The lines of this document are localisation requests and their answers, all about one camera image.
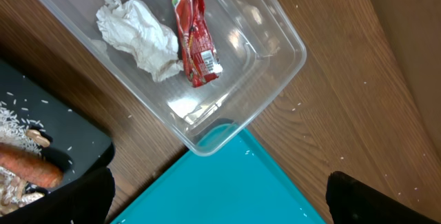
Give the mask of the red snack wrapper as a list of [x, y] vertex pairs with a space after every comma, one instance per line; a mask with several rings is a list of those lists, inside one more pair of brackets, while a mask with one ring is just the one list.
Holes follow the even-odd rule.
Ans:
[[223, 71], [205, 21], [204, 0], [172, 0], [184, 72], [194, 88], [217, 79]]

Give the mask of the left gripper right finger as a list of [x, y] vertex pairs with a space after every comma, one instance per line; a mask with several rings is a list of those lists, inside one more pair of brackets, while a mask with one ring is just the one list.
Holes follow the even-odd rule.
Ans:
[[332, 172], [325, 194], [335, 224], [436, 224], [341, 171]]

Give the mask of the white tissue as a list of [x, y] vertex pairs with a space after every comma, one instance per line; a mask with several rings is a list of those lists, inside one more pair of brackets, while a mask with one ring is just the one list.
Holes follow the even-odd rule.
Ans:
[[160, 23], [143, 1], [104, 2], [96, 12], [96, 23], [105, 42], [131, 54], [136, 66], [150, 73], [155, 82], [183, 71], [175, 32]]

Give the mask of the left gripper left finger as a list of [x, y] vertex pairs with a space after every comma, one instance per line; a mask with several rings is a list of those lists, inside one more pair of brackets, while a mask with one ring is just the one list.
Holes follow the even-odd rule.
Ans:
[[1, 218], [1, 224], [104, 223], [115, 196], [110, 169], [100, 167]]

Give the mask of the orange carrot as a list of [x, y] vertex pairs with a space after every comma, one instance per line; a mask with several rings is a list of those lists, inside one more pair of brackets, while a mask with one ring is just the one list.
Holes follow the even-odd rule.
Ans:
[[1, 144], [1, 167], [39, 187], [58, 187], [63, 180], [59, 167], [7, 144]]

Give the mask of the rice and peanut pile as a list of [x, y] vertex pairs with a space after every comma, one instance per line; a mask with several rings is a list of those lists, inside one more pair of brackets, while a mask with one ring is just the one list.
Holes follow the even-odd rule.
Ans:
[[[1, 144], [13, 145], [41, 156], [41, 148], [25, 136], [25, 129], [30, 124], [29, 120], [20, 119], [17, 113], [10, 109], [16, 102], [17, 100], [13, 99], [12, 104], [8, 105], [1, 100]], [[14, 212], [44, 196], [45, 193], [38, 190], [35, 184], [1, 166], [1, 216]]]

